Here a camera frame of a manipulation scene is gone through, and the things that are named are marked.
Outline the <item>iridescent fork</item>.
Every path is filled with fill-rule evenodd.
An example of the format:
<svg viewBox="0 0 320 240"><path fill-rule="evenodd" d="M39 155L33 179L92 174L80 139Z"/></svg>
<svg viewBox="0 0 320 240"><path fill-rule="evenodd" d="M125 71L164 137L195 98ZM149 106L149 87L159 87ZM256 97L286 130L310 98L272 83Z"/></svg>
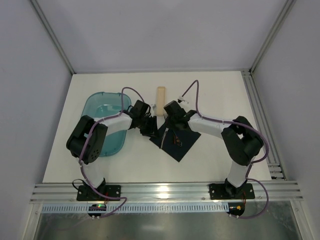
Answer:
<svg viewBox="0 0 320 240"><path fill-rule="evenodd" d="M163 115L163 117L164 117L164 124L166 124L169 116L168 116L167 113L165 113L165 114ZM176 146L178 146L178 147L182 147L182 142L181 142L181 140L178 138L178 136L177 136L177 134L176 134L176 132L175 132L174 130L172 130L172 136L173 136L173 144L176 145Z"/></svg>

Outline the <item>black paper napkin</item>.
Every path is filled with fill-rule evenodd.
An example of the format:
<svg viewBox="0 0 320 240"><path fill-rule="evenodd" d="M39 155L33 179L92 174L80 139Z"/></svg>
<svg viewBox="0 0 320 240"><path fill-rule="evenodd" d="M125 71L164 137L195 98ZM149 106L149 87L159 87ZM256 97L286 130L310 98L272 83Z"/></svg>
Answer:
<svg viewBox="0 0 320 240"><path fill-rule="evenodd" d="M166 129L165 124L163 124L159 129L159 137L151 137L149 140L155 144L159 149L162 141L162 136L164 134L164 131ZM195 142L200 138L201 134L199 132L194 131L187 131L187 130L178 130L175 131L176 135L182 142L182 147L179 147L173 143L173 132L171 129L169 129L163 148L160 149L164 151L166 154L168 154L170 157L172 157L177 162L180 162L184 156L188 153L188 151L192 148L192 146L195 144Z"/></svg>

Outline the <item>beige cutlery case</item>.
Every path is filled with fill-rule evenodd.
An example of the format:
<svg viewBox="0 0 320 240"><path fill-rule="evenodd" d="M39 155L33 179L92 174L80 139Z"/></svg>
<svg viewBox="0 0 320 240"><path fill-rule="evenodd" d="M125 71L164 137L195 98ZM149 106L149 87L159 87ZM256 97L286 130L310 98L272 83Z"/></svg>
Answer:
<svg viewBox="0 0 320 240"><path fill-rule="evenodd" d="M156 111L155 114L158 117L164 115L164 106L166 104L166 88L164 86L159 86L156 91Z"/></svg>

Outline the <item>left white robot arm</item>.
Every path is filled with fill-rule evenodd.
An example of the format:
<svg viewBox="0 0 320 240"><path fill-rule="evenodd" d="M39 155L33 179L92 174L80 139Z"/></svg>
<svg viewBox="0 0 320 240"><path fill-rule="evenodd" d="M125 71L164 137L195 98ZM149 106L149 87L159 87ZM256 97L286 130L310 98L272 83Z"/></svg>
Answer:
<svg viewBox="0 0 320 240"><path fill-rule="evenodd" d="M78 159L84 182L89 187L97 189L105 180L98 172L95 161L102 152L106 137L131 129L139 129L144 137L159 136L157 116L152 113L152 107L141 100L104 118L88 115L80 118L66 142L66 148Z"/></svg>

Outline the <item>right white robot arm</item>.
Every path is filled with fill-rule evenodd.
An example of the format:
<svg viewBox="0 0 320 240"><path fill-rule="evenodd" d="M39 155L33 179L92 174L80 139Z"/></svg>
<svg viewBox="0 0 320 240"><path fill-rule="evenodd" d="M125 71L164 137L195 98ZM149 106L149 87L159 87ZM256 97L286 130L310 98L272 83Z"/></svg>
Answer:
<svg viewBox="0 0 320 240"><path fill-rule="evenodd" d="M223 140L232 164L224 183L208 185L211 200L255 198L248 176L253 159L264 142L245 117L239 116L234 121L214 121L200 116L195 110L186 112L175 100L166 104L164 110L168 115L165 125L169 129L207 134Z"/></svg>

